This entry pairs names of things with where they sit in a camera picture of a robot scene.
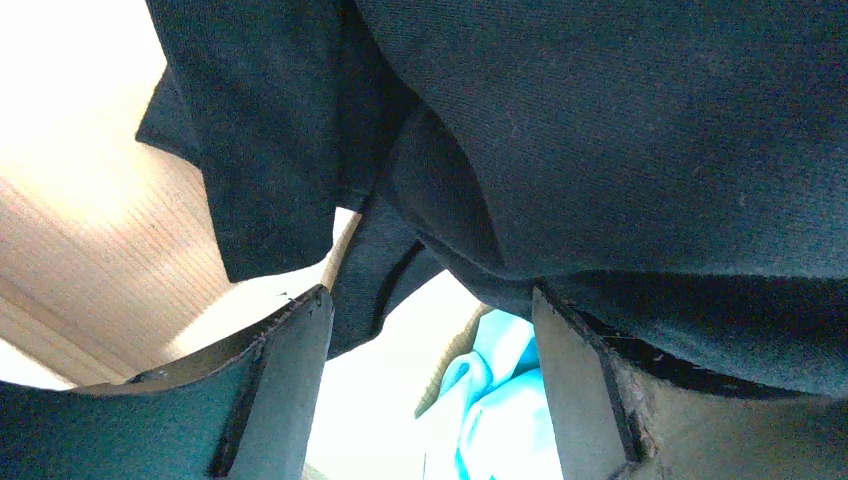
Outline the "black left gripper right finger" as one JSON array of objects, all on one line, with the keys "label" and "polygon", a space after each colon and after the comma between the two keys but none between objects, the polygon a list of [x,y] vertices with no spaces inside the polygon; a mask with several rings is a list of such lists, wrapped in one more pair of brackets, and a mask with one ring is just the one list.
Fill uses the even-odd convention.
[{"label": "black left gripper right finger", "polygon": [[847,403],[735,381],[577,311],[532,321],[567,479],[843,479]]}]

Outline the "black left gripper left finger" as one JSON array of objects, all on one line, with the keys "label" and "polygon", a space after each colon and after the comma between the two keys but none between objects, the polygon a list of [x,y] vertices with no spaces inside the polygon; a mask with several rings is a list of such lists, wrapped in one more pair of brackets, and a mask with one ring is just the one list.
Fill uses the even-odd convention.
[{"label": "black left gripper left finger", "polygon": [[121,385],[1,386],[5,479],[298,479],[334,308],[316,286]]}]

